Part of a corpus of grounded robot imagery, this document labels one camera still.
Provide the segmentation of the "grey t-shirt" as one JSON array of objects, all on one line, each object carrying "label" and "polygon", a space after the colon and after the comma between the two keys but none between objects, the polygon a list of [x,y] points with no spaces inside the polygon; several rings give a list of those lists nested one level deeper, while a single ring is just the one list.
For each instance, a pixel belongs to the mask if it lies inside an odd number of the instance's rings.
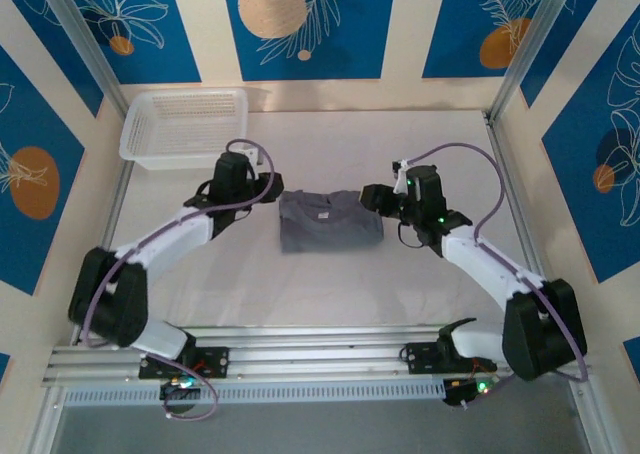
[{"label": "grey t-shirt", "polygon": [[340,253],[372,248],[384,240],[381,216],[361,204],[357,191],[285,191],[279,198],[279,220],[285,254]]}]

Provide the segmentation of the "white plastic mesh basket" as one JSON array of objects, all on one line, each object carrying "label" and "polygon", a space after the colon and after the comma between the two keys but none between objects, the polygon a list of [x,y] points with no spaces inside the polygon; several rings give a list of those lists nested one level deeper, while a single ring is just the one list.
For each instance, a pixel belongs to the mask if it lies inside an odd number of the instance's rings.
[{"label": "white plastic mesh basket", "polygon": [[241,88],[144,91],[129,106],[119,155],[147,170],[209,168],[229,141],[246,136],[248,114]]}]

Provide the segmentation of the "circuit board with green light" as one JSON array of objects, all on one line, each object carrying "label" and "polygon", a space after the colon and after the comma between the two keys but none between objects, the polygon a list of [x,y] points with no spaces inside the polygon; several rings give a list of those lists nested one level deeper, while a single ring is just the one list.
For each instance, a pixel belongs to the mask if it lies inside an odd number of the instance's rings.
[{"label": "circuit board with green light", "polygon": [[163,402],[198,399],[200,388],[193,378],[169,380],[160,387],[159,399]]},{"label": "circuit board with green light", "polygon": [[450,378],[443,380],[443,402],[451,407],[464,407],[479,396],[488,394],[496,384],[492,378]]}]

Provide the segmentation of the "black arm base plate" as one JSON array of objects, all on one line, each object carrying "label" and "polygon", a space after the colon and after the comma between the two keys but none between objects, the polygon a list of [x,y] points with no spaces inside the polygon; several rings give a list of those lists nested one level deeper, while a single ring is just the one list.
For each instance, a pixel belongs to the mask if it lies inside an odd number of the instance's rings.
[{"label": "black arm base plate", "polygon": [[410,375],[440,373],[442,358],[436,342],[407,343],[400,349],[398,357]]},{"label": "black arm base plate", "polygon": [[[178,360],[174,360],[174,363],[179,363],[206,379],[225,379],[229,367],[229,354],[230,349],[227,347],[195,347]],[[146,357],[139,365],[138,377],[143,380],[184,376],[190,376],[190,373],[155,358]]]}]

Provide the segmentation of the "aluminium frame post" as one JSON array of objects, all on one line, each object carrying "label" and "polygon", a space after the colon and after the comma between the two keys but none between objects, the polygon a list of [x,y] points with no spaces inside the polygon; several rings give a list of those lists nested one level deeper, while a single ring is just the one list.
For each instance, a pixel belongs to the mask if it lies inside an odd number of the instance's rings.
[{"label": "aluminium frame post", "polygon": [[494,128],[538,55],[567,0],[541,0],[485,117]]},{"label": "aluminium frame post", "polygon": [[120,83],[74,0],[46,0],[104,96],[122,119],[129,104]]}]

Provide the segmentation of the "aluminium base frame rail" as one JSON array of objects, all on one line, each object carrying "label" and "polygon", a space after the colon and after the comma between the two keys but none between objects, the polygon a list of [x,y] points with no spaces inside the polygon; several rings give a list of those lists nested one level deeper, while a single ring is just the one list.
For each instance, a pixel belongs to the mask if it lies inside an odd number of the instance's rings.
[{"label": "aluminium base frame rail", "polygon": [[[225,381],[390,380],[409,377],[399,359],[409,342],[434,341],[438,325],[191,327],[199,346],[227,347]],[[130,349],[56,346],[44,386],[138,383],[141,355]]]}]

